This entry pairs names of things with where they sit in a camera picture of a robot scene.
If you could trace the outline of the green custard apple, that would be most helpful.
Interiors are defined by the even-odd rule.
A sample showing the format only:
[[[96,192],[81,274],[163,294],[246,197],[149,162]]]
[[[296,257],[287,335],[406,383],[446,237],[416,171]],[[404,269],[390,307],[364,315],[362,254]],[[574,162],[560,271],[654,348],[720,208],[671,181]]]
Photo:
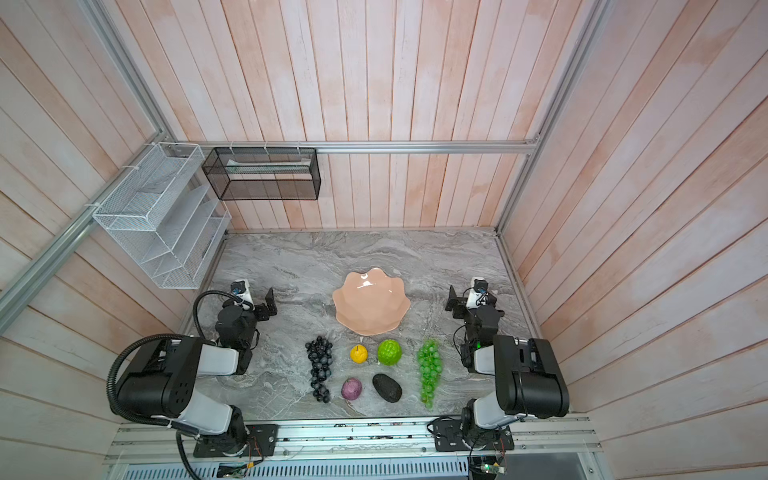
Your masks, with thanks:
[[[378,362],[385,366],[394,366],[402,358],[403,351],[400,343],[393,339],[381,342],[377,349]]]

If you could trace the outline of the dark fake avocado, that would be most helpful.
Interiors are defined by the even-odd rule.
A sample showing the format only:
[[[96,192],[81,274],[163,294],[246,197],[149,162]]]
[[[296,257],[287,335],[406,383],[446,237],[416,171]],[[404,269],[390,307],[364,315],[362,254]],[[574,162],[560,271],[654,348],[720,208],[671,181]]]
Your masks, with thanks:
[[[397,403],[402,398],[401,385],[386,374],[375,374],[372,378],[372,385],[376,393],[388,403]]]

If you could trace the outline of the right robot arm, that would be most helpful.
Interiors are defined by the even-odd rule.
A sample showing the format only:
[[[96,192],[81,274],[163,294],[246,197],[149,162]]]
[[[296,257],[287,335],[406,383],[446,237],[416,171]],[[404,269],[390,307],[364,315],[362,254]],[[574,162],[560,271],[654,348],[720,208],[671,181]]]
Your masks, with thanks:
[[[462,365],[494,379],[491,393],[464,407],[464,438],[497,431],[521,417],[547,419],[569,412],[569,392],[550,342],[500,334],[505,312],[485,279],[473,279],[462,294],[450,287],[445,310],[462,322],[457,330],[463,340],[454,342]]]

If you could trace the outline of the black grape bunch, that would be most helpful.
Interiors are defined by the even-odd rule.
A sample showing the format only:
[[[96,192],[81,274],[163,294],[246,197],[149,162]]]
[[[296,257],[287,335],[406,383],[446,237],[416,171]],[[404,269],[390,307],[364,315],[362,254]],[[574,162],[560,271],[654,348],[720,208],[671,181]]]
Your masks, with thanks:
[[[305,350],[307,359],[311,364],[310,386],[312,395],[318,402],[329,403],[331,392],[326,386],[326,382],[332,376],[333,344],[329,339],[320,335],[307,342]]]

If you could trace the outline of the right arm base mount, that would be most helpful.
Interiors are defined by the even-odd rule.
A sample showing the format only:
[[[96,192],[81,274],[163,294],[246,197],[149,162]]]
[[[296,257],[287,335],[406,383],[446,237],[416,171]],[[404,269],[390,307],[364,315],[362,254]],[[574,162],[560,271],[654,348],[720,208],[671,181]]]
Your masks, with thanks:
[[[470,452],[474,450],[507,451],[514,449],[508,428],[487,430],[473,427],[455,416],[439,416],[426,424],[438,452]]]

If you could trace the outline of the purple fake fruit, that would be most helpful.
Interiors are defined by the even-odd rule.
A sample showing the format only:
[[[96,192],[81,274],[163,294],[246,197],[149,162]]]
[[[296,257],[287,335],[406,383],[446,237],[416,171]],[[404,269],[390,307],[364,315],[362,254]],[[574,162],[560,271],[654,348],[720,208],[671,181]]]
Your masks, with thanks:
[[[360,397],[363,390],[362,382],[357,378],[348,378],[341,388],[341,395],[345,400],[354,401]]]

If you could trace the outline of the green grape bunch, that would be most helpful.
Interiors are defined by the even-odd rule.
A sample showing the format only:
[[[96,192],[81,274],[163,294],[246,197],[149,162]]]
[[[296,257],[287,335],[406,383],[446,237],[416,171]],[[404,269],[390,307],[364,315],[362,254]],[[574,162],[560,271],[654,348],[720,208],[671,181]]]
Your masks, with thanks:
[[[425,340],[417,352],[417,361],[421,379],[420,398],[427,409],[432,409],[437,386],[443,371],[439,345],[435,339]]]

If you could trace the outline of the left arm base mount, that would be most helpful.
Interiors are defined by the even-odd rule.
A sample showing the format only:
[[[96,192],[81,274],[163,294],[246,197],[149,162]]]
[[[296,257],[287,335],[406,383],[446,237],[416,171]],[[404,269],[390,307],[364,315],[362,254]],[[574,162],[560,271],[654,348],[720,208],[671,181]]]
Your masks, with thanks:
[[[278,440],[277,424],[244,424],[220,435],[203,435],[193,450],[195,458],[243,457],[274,455]]]

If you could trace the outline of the yellow fake pear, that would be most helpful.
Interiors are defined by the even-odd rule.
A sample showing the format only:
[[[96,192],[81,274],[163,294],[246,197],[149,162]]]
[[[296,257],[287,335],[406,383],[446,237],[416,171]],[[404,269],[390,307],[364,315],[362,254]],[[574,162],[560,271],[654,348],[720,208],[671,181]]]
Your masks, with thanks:
[[[364,345],[357,344],[350,350],[349,357],[356,364],[364,364],[368,359],[368,350]]]

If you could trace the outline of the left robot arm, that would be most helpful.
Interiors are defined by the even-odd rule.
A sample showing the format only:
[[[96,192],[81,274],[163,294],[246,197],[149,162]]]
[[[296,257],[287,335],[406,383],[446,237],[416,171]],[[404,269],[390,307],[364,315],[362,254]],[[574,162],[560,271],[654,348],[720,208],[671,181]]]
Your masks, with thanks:
[[[106,380],[111,411],[241,449],[249,437],[242,411],[200,392],[196,380],[245,374],[260,340],[257,325],[277,313],[274,290],[255,303],[245,280],[200,293],[192,306],[195,336],[154,334],[118,354]]]

